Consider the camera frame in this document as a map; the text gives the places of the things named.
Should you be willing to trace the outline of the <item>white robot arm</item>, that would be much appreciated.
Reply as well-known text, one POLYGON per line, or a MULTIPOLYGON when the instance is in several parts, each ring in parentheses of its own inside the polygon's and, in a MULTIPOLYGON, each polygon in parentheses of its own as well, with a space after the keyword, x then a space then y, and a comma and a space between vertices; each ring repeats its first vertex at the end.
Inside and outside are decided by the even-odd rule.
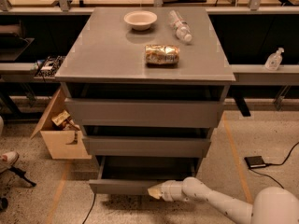
POLYGON ((195 177, 167 180, 148 188, 149 196, 174 201, 205 201, 235 224, 299 224, 299 200, 289 191, 269 187, 253 203, 217 192, 195 177))

